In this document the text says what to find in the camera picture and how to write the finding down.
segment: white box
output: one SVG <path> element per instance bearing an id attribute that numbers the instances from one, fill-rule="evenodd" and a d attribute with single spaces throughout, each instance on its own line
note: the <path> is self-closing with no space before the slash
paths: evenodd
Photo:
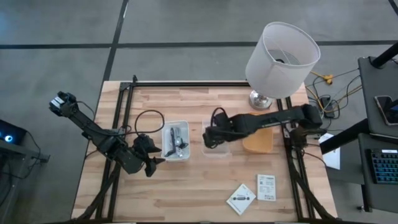
<path id="1" fill-rule="evenodd" d="M 241 184 L 237 190 L 230 196 L 226 201 L 236 213 L 242 215 L 245 209 L 251 204 L 256 198 L 256 195 L 244 184 Z"/>

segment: card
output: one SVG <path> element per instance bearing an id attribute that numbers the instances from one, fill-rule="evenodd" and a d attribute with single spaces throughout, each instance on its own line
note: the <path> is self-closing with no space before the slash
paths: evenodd
<path id="1" fill-rule="evenodd" d="M 256 195 L 244 184 L 241 184 L 226 203 L 228 203 L 236 213 L 242 215 L 255 198 Z"/>
<path id="2" fill-rule="evenodd" d="M 273 175 L 257 175 L 257 199 L 275 202 L 275 176 Z"/>

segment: white lampshade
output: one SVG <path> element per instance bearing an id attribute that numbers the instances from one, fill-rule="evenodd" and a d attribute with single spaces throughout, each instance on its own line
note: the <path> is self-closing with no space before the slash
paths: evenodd
<path id="1" fill-rule="evenodd" d="M 246 78 L 260 95 L 285 98 L 300 88 L 320 56 L 318 45 L 304 31 L 283 22 L 271 22 L 249 59 Z"/>

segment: phone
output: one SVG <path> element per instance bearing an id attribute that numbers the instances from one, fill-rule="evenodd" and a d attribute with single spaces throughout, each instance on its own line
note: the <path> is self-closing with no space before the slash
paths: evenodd
<path id="1" fill-rule="evenodd" d="M 375 96 L 374 99 L 386 125 L 398 125 L 398 101 L 393 102 L 390 96 Z"/>

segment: label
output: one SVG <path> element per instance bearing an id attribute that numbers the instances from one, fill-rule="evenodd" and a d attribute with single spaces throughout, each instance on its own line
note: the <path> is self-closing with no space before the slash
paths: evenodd
<path id="1" fill-rule="evenodd" d="M 60 108 L 60 104 L 59 104 L 57 101 L 52 100 L 51 103 L 52 103 L 54 106 L 56 106 L 58 109 Z"/>
<path id="2" fill-rule="evenodd" d="M 241 184 L 229 197 L 226 203 L 231 206 L 237 214 L 242 215 L 255 198 L 256 195 L 244 184 Z"/>
<path id="3" fill-rule="evenodd" d="M 395 149 L 381 149 L 382 153 L 398 153 Z"/>
<path id="4" fill-rule="evenodd" d="M 54 99 L 57 100 L 60 104 L 64 103 L 64 101 L 61 98 L 57 97 L 57 96 Z"/>
<path id="5" fill-rule="evenodd" d="M 257 199 L 275 202 L 275 176 L 273 175 L 257 175 Z"/>

